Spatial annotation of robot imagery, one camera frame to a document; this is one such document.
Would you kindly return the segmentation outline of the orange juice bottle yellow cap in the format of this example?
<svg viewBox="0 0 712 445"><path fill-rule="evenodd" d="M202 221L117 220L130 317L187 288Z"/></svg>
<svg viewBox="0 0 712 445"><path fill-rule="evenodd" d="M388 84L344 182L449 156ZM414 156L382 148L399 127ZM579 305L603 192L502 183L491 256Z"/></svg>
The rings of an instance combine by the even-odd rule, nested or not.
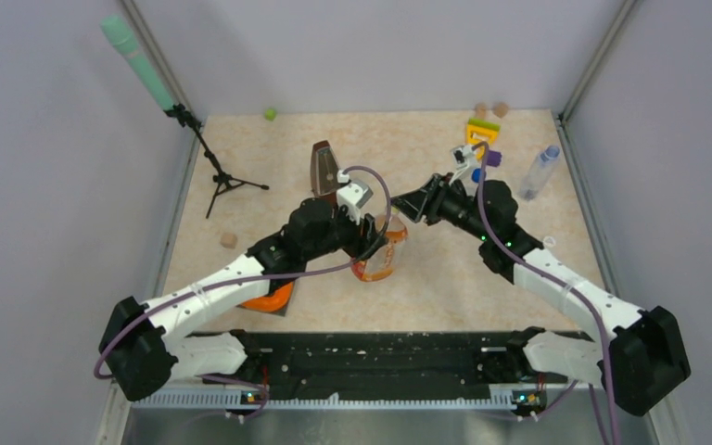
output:
<svg viewBox="0 0 712 445"><path fill-rule="evenodd" d="M377 282L388 278L397 269L409 237L408 229L403 222L400 211L393 207L388 218L388 229L385 233L387 243L379 248L368 260L357 261L351 265L353 275L363 282Z"/></svg>

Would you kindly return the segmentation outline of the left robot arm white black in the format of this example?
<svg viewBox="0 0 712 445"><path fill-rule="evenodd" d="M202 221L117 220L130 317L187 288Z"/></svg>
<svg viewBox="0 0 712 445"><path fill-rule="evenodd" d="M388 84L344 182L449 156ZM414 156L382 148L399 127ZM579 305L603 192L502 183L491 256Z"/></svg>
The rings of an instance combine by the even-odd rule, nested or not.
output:
<svg viewBox="0 0 712 445"><path fill-rule="evenodd" d="M199 327L243 303L312 275L309 262L345 252L367 260L386 244L388 225L358 204L308 198L277 232L257 241L215 273L165 296L122 299L101 337L95 378L114 381L128 401L141 401L172 380L222 374L248 383L260 358L231 334L193 337Z"/></svg>

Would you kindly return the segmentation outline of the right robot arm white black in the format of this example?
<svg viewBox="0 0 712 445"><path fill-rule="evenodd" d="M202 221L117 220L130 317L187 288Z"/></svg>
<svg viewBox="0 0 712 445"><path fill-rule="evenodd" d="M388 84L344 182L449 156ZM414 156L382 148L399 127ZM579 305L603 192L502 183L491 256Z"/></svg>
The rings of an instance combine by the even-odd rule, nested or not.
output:
<svg viewBox="0 0 712 445"><path fill-rule="evenodd" d="M480 196L460 181L434 174L420 188L391 199L409 220L440 222L481 240L483 263L509 283L557 309L586 334L566 337L528 328L506 357L509 375L530 382L540 373L612 390L615 404L647 414L692 374L676 317L620 299L559 261L517 222L518 204L508 184L488 180Z"/></svg>

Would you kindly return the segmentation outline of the clear small water bottle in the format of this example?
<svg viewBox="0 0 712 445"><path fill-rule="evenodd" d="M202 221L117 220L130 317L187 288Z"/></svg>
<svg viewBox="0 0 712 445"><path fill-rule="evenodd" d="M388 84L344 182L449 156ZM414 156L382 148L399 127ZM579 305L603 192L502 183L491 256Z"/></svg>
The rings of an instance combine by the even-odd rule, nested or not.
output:
<svg viewBox="0 0 712 445"><path fill-rule="evenodd" d="M562 150L559 146L547 146L531 163L526 175L523 177L519 197L525 201L533 200L549 182L559 161Z"/></svg>

